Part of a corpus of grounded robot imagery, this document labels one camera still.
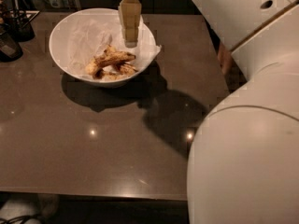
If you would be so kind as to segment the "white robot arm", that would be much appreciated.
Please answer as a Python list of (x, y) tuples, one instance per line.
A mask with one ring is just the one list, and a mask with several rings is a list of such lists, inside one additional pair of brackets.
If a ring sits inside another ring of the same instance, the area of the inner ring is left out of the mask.
[(190, 224), (299, 224), (299, 2), (192, 1), (247, 82), (193, 139)]

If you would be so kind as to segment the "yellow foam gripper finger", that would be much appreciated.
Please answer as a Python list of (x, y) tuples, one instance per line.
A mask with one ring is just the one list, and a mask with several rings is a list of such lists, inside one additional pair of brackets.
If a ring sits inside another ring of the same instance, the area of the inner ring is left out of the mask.
[(128, 48), (134, 48), (137, 45), (141, 9), (139, 0), (121, 0), (118, 7), (122, 36)]

